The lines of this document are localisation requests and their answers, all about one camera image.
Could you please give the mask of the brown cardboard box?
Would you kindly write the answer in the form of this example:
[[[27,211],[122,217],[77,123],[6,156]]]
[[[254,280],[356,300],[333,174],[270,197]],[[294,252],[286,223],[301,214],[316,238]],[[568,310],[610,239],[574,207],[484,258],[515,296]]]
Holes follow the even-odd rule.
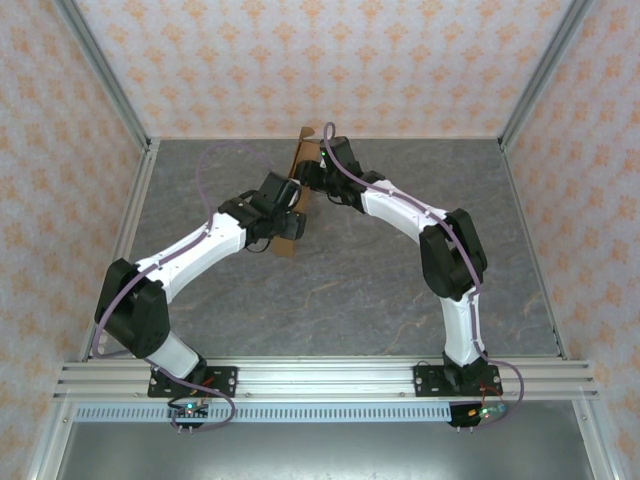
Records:
[[[314,139],[315,131],[309,126],[303,126],[298,137],[298,144],[294,155],[294,160],[289,170],[289,177],[292,178],[296,167],[306,160],[316,160],[320,152],[319,141]],[[311,197],[309,187],[302,187],[298,203],[293,211],[296,214],[305,214]],[[296,250],[296,241],[276,237],[272,241],[273,253],[280,257],[293,258]]]

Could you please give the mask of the grey metal sheet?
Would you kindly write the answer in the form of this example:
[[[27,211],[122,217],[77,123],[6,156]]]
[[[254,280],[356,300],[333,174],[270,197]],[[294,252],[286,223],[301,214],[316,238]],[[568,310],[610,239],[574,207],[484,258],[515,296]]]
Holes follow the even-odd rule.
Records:
[[[75,423],[37,480],[600,480],[575,421],[529,414],[473,433],[436,423]]]

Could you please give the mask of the wide aluminium side rail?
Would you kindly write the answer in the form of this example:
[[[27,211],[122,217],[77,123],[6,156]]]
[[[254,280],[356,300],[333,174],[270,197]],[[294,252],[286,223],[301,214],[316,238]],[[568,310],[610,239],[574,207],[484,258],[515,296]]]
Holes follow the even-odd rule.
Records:
[[[120,220],[112,261],[130,255],[160,143],[159,138],[152,138],[149,145],[142,149]]]

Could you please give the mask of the long aluminium mounting rail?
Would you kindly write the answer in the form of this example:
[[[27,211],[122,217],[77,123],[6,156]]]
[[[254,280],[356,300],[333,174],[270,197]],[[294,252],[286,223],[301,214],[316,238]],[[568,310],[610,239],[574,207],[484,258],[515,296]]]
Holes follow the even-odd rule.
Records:
[[[213,366],[235,366],[236,397],[267,401],[411,401],[413,367],[439,365],[439,358],[410,356],[222,357]],[[54,389],[57,401],[141,401],[150,367],[120,358],[70,362]],[[604,392],[587,361],[560,357],[507,358],[499,368],[503,398],[515,400],[599,400]]]

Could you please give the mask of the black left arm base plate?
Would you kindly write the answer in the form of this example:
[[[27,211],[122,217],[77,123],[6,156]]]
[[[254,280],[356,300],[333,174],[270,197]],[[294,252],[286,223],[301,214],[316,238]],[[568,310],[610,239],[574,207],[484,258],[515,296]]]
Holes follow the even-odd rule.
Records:
[[[235,396],[238,368],[233,366],[205,366],[198,368],[185,381],[203,386],[227,395]],[[209,396],[209,393],[194,387],[182,385],[160,371],[151,370],[147,396],[150,398],[184,398]]]

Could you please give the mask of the thin aluminium side rail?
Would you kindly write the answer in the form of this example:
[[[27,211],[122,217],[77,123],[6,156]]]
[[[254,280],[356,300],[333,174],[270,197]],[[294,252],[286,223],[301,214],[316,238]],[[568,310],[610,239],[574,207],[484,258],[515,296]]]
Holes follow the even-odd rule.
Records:
[[[535,249],[535,242],[533,241],[533,238],[531,236],[531,232],[530,232],[529,225],[528,225],[527,218],[524,211],[524,204],[520,198],[520,195],[517,189],[515,176],[514,176],[512,167],[510,166],[510,163],[509,163],[506,148],[502,144],[500,144],[500,153],[501,153],[502,162],[504,164],[504,167],[506,169],[506,173],[509,179],[509,184],[515,199],[516,208],[524,229],[524,234],[525,234],[526,242],[530,252],[530,256],[532,259],[534,271],[536,274],[536,279],[540,287],[542,299],[545,305],[545,311],[549,320],[550,330],[553,334],[553,338],[556,344],[556,349],[557,349],[556,356],[560,357],[562,360],[568,360],[570,358],[570,354],[567,352],[566,346],[564,345],[562,328],[558,325],[557,319],[555,318],[554,307],[552,305],[551,298],[548,293],[548,289],[545,283],[545,277],[543,275],[543,272],[541,270],[541,267],[538,261],[538,257]]]

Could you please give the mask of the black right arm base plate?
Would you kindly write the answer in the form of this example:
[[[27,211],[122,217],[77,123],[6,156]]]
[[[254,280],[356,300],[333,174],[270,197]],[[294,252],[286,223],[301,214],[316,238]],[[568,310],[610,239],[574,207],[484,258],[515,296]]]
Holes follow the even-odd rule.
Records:
[[[503,394],[496,366],[459,367],[424,365],[413,367],[413,385],[417,397],[479,397]]]

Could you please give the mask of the aluminium frame post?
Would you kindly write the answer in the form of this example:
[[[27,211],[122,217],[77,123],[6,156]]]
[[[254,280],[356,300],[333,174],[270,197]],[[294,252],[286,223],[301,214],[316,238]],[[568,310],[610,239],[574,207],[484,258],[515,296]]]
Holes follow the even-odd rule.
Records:
[[[523,93],[519,97],[502,134],[498,137],[500,150],[505,153],[514,143],[519,131],[531,114],[536,101],[550,80],[556,66],[582,25],[594,0],[571,0],[558,28],[544,50]]]
[[[151,144],[151,138],[143,127],[78,3],[76,0],[52,1],[78,41],[80,49],[104,87],[127,131],[140,148],[147,150]]]

